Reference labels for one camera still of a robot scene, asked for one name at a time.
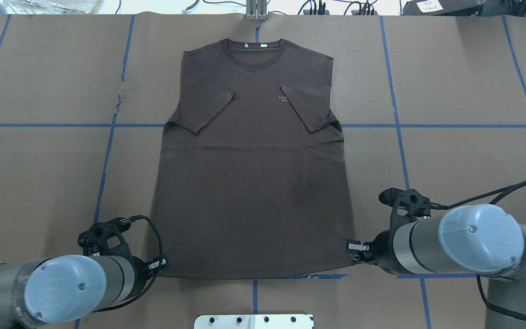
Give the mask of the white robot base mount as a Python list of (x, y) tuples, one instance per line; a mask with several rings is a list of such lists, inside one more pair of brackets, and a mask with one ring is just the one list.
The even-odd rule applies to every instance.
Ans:
[(314, 317), (303, 313), (224, 314), (198, 316), (194, 329), (315, 329)]

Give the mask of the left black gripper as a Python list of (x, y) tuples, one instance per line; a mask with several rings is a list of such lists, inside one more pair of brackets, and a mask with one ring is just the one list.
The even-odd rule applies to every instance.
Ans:
[(169, 261), (165, 257), (156, 257), (142, 263), (141, 274), (144, 277), (158, 276), (161, 271), (169, 268)]

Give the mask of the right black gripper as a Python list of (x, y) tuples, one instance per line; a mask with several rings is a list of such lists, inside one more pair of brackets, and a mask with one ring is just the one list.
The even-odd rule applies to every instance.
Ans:
[(345, 244), (345, 252), (355, 264), (378, 265), (374, 251), (376, 244), (373, 242), (361, 242), (348, 238)]

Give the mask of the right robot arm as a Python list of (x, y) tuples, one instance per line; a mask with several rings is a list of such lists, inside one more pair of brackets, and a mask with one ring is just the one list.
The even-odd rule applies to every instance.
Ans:
[(349, 239), (346, 253), (393, 275), (471, 273), (487, 329), (526, 329), (526, 224), (491, 204), (461, 206), (410, 221), (371, 242)]

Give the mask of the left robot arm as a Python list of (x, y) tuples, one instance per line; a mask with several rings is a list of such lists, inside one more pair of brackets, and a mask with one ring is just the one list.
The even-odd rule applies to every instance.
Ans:
[(140, 298), (168, 267), (117, 255), (65, 255), (23, 264), (0, 262), (0, 329), (39, 329)]

